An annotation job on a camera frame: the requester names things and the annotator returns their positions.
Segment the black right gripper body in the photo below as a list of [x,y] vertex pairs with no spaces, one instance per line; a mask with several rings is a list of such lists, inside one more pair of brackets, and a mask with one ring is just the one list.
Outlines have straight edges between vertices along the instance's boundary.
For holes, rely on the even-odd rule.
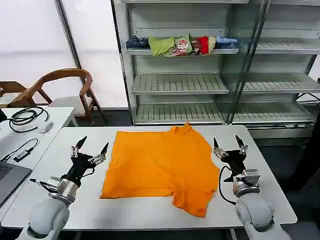
[[235,177],[246,169],[244,160],[247,154],[243,153],[241,150],[227,150],[221,157],[221,161],[229,165],[231,170],[231,177]]

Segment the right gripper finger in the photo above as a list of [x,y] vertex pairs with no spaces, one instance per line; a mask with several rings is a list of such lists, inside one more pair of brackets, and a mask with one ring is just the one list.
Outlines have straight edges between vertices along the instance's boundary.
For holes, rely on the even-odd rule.
[[235,135],[235,138],[240,148],[240,154],[246,155],[248,150],[248,145],[244,144],[243,140],[238,135]]
[[221,159],[225,156],[225,151],[219,147],[215,137],[213,138],[212,151],[218,159]]

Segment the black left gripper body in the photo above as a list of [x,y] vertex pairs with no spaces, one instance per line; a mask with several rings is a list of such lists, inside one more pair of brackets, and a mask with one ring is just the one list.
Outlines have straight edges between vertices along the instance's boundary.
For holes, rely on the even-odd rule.
[[61,179],[71,181],[80,187],[81,179],[95,172],[95,163],[90,161],[91,158],[93,156],[88,154],[78,154],[77,157],[71,157],[72,166],[67,174],[61,176]]

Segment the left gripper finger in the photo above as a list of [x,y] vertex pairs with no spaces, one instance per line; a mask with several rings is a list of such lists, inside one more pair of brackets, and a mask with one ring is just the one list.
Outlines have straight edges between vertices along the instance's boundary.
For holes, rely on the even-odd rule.
[[90,158],[88,161],[90,163],[102,163],[106,160],[106,154],[108,152],[108,146],[109,146],[109,142],[106,143],[106,145],[103,147],[103,149],[101,150],[101,152],[99,154],[97,154],[96,156]]
[[71,158],[77,158],[78,157],[79,150],[84,145],[86,139],[87,139],[87,136],[83,137],[75,145],[71,146],[71,155],[70,155]]

